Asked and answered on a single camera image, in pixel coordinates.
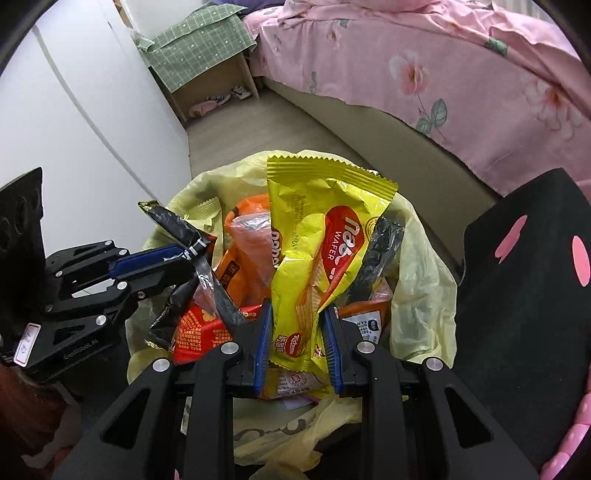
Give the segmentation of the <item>red brown sleeve forearm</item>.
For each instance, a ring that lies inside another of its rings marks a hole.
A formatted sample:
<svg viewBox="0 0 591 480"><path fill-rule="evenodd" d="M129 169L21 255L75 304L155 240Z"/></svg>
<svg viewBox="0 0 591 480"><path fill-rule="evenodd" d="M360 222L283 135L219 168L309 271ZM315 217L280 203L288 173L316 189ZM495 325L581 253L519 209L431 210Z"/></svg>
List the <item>red brown sleeve forearm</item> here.
<svg viewBox="0 0 591 480"><path fill-rule="evenodd" d="M35 387L1 366L1 449L36 455L53 440L67 403L52 388Z"/></svg>

